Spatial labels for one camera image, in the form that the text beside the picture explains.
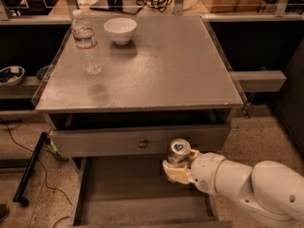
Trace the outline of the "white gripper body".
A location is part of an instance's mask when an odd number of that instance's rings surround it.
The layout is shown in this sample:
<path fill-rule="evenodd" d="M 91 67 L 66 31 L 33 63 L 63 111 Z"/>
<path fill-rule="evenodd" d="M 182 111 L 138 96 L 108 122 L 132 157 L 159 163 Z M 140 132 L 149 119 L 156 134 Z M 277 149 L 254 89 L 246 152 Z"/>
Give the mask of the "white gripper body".
<path fill-rule="evenodd" d="M 216 174 L 225 157 L 215 153 L 199 155 L 191 163 L 191 177 L 195 186 L 203 193 L 215 196 Z"/>

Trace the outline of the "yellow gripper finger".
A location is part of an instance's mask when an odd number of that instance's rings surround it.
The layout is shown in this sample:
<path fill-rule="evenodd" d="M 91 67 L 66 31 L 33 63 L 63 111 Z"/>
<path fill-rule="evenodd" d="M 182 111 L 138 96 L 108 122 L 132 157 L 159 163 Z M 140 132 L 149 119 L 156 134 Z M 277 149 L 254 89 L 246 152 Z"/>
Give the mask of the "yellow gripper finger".
<path fill-rule="evenodd" d="M 190 169 L 191 163 L 189 161 L 183 161 L 181 163 L 163 161 L 162 167 L 171 182 L 189 184 L 194 181 Z"/>
<path fill-rule="evenodd" d="M 189 154 L 188 162 L 192 164 L 192 162 L 200 155 L 200 152 L 196 149 L 191 149 Z"/>

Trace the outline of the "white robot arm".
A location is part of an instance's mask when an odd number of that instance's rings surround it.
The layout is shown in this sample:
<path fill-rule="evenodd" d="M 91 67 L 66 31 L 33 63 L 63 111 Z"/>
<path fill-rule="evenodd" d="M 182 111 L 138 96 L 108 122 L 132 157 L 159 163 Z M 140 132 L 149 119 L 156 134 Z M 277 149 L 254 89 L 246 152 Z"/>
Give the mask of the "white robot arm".
<path fill-rule="evenodd" d="M 172 182 L 193 183 L 203 193 L 225 197 L 273 228 L 304 222 L 304 177 L 282 163 L 249 166 L 190 150 L 170 156 L 162 166 Z"/>

